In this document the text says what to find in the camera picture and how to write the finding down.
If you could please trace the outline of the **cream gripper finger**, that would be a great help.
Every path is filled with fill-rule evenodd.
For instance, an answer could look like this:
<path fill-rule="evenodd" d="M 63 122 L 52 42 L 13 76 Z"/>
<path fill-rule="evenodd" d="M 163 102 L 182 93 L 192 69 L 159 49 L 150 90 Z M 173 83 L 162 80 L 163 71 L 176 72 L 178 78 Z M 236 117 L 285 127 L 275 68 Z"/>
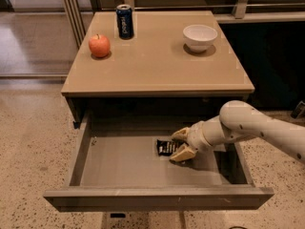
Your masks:
<path fill-rule="evenodd" d="M 181 140 L 181 141 L 186 141 L 188 137 L 190 128 L 189 127 L 184 127 L 172 134 L 172 139 L 173 140 Z"/>
<path fill-rule="evenodd" d="M 194 158 L 197 153 L 195 148 L 182 144 L 171 156 L 170 160 L 175 162 L 185 161 Z"/>

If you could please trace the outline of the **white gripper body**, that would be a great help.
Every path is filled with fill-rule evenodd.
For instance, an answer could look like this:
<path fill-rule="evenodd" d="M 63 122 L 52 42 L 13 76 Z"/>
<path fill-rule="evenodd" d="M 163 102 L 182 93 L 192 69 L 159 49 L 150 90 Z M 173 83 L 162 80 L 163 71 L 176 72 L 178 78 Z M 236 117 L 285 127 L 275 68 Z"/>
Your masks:
<path fill-rule="evenodd" d="M 212 146 L 204 136 L 204 122 L 199 121 L 197 123 L 194 123 L 189 128 L 189 131 L 187 132 L 186 137 L 187 143 L 195 149 L 198 150 L 208 150 L 211 149 Z"/>

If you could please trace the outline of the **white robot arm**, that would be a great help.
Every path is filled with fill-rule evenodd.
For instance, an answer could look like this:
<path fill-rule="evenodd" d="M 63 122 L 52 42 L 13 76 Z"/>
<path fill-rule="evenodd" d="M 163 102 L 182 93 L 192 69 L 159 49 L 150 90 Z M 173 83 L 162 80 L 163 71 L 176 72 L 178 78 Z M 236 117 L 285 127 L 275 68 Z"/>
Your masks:
<path fill-rule="evenodd" d="M 170 160 L 185 161 L 194 158 L 199 150 L 252 137 L 259 137 L 305 163 L 304 127 L 271 118 L 238 100 L 224 104 L 218 116 L 173 133 L 172 139 L 184 141 L 184 144 L 170 156 Z"/>

